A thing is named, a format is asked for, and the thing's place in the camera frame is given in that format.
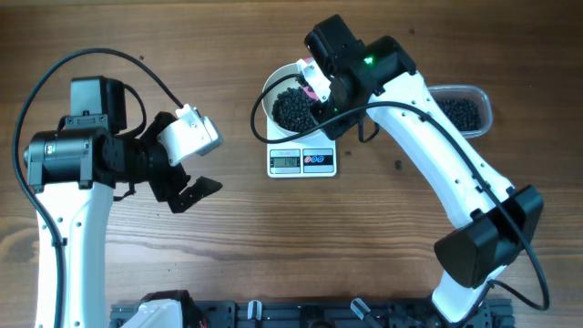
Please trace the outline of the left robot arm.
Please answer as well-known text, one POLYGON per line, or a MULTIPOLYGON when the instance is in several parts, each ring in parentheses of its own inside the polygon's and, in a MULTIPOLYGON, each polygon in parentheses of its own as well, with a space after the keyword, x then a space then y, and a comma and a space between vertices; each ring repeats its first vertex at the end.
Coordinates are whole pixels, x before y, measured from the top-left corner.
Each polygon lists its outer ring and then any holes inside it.
POLYGON ((50 219, 38 222, 40 327, 107 326, 105 243, 118 183, 147 183, 174 213, 222 187, 192 179, 181 165, 221 144, 210 118, 183 105, 128 130, 125 95, 132 90, 103 76, 73 79, 69 115, 26 149, 27 184, 50 219))

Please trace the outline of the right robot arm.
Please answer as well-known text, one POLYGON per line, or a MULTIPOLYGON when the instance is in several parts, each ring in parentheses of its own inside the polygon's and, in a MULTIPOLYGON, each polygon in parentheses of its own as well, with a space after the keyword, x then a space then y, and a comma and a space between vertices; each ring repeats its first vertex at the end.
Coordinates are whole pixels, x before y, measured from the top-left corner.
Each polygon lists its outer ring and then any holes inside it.
POLYGON ((328 138, 370 118, 387 131, 424 175, 453 231, 435 255, 444 273, 431 296, 440 319, 466 323, 499 284, 499 274, 531 241, 544 202, 532 186, 516 189, 471 147, 432 97, 396 40, 356 38, 338 16, 305 37, 317 70, 306 76, 322 107, 314 113, 328 138))

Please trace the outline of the pink plastic measuring scoop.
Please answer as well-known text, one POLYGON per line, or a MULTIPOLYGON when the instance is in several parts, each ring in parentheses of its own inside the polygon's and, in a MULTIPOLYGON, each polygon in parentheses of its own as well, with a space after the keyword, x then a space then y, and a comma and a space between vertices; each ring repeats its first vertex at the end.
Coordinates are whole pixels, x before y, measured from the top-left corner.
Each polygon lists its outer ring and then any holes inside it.
MULTIPOLYGON (((312 57, 306 57, 306 58, 304 58, 304 61, 305 61, 307 64, 310 64, 310 63, 313 61, 313 58, 312 58, 312 57)), ((308 97, 310 97, 310 98, 312 98, 312 99, 314 99, 314 100, 316 100, 316 101, 319 101, 319 98, 318 98, 318 96, 315 94, 315 92, 313 91, 313 89, 312 89, 310 86, 306 86, 306 87, 304 87, 304 88, 303 88, 303 91, 306 93, 306 95, 307 95, 308 97)))

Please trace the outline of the black beans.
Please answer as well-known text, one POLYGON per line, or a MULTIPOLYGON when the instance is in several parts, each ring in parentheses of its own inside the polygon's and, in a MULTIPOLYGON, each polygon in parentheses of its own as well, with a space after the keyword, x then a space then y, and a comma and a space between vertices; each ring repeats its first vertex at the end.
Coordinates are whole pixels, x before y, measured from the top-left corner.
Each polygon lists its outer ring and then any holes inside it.
POLYGON ((308 97, 301 87, 288 87, 281 92, 272 105, 272 118, 282 128, 293 132, 304 132, 315 127, 310 108, 316 100, 308 97))

